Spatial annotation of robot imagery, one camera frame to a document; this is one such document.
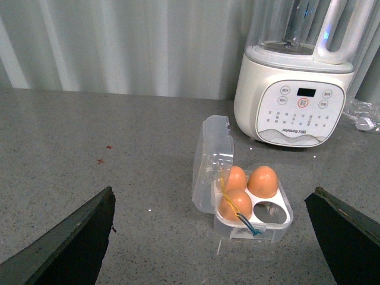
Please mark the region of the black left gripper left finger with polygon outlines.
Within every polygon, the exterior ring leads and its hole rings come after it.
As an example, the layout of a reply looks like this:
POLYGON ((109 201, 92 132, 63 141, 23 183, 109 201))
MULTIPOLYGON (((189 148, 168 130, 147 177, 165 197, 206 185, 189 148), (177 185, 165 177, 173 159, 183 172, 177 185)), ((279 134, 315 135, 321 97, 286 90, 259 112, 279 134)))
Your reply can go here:
POLYGON ((115 195, 106 187, 1 264, 1 284, 95 284, 109 244, 115 195))

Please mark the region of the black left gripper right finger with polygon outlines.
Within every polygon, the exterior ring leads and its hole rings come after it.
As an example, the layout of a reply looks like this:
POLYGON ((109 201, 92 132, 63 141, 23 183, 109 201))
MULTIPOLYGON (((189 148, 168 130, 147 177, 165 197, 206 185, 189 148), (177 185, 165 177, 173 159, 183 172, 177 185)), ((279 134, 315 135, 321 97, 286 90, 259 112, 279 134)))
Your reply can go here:
POLYGON ((379 223, 322 187, 305 203, 336 283, 379 284, 379 223))

